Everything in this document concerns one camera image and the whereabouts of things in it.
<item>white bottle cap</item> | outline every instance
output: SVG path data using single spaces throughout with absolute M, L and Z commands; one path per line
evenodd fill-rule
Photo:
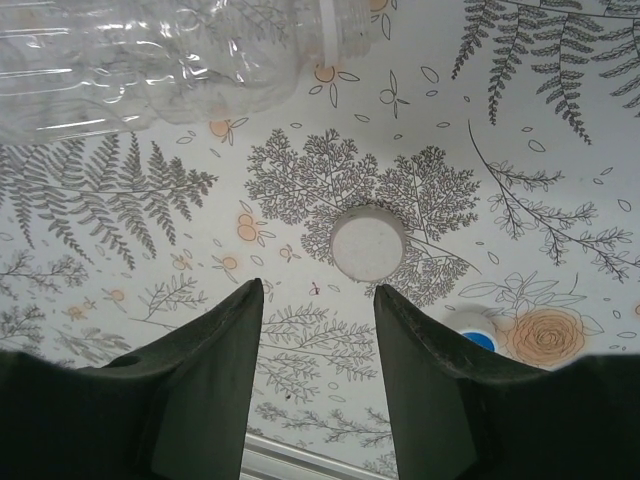
M 404 260 L 406 236 L 400 220 L 377 207 L 347 211 L 331 232 L 331 254 L 342 273 L 360 282 L 376 282 L 394 273 Z
M 324 68 L 334 67 L 340 61 L 338 51 L 338 23 L 334 0 L 320 0 L 320 18 L 324 45 Z

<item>clear plastic bottle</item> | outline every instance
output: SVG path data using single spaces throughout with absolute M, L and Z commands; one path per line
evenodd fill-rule
M 368 0 L 0 0 L 0 142 L 224 120 L 368 52 Z

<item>orange flower print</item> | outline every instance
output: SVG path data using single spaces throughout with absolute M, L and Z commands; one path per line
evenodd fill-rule
M 221 138 L 221 143 L 229 142 L 229 145 L 233 147 L 233 130 L 241 127 L 249 121 L 248 118 L 240 118 L 234 122 L 231 120 L 221 120 L 218 122 L 209 122 L 209 130 L 214 136 Z
M 247 243 L 256 242 L 261 247 L 265 247 L 265 238 L 276 238 L 276 236 L 261 227 L 267 225 L 267 222 L 257 221 L 253 217 L 253 209 L 242 200 L 240 205 L 245 213 L 238 216 L 238 226 L 236 232 L 241 240 Z
M 309 90 L 309 95 L 317 95 L 327 87 L 329 89 L 329 99 L 331 100 L 333 108 L 338 108 L 338 86 L 336 81 L 338 79 L 345 82 L 360 81 L 360 78 L 356 77 L 353 73 L 341 71 L 339 66 L 323 68 L 320 65 L 316 65 L 314 73 L 316 80 L 318 80 L 320 84 L 311 88 L 311 90 Z
M 103 300 L 109 300 L 109 301 L 113 302 L 113 304 L 116 307 L 118 307 L 118 310 L 120 310 L 123 313 L 127 313 L 127 311 L 121 305 L 121 303 L 126 298 L 126 296 L 125 296 L 125 294 L 124 294 L 124 292 L 122 290 L 118 290 L 118 289 L 106 290 L 106 289 L 103 288 L 102 291 L 106 294 L 103 297 Z
M 516 318 L 507 333 L 511 356 L 529 365 L 553 367 L 574 357 L 585 344 L 580 314 L 572 310 L 544 308 Z

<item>botanical print surface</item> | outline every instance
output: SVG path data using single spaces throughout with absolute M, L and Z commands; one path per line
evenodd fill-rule
M 371 22 L 367 57 L 308 65 L 269 112 L 0 146 L 0 347 L 101 366 L 260 277 L 249 432 L 394 477 L 376 285 L 330 252 L 377 205 L 408 238 L 380 283 L 430 316 L 483 313 L 539 368 L 640 351 L 640 0 Z

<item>small leaf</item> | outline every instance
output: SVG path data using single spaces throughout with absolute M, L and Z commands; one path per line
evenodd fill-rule
M 629 213 L 631 211 L 631 204 L 626 200 L 618 199 L 618 205 L 622 210 Z
M 523 293 L 525 295 L 531 295 L 531 296 L 542 295 L 548 290 L 551 290 L 557 284 L 558 282 L 555 280 L 532 282 L 524 288 Z
M 490 295 L 495 292 L 498 288 L 499 286 L 492 282 L 476 283 L 475 285 L 469 285 L 463 288 L 458 295 L 464 298 L 484 297 L 485 295 Z
M 582 331 L 584 332 L 585 335 L 592 336 L 592 335 L 600 335 L 601 333 L 604 333 L 604 329 L 602 328 L 602 326 L 600 326 L 600 324 L 590 316 L 582 315 L 581 318 L 582 318 L 582 325 L 583 325 Z
M 440 81 L 440 75 L 431 67 L 420 67 L 422 75 L 431 83 L 438 83 Z
M 582 295 L 559 294 L 554 295 L 553 300 L 547 302 L 550 307 L 566 307 L 584 300 L 587 297 Z
M 507 286 L 514 290 L 520 288 L 523 282 L 522 275 L 519 273 L 512 273 L 505 279 Z
M 528 146 L 531 150 L 533 150 L 536 153 L 544 153 L 547 151 L 547 149 L 544 148 L 544 145 L 542 145 L 537 140 L 529 140 Z

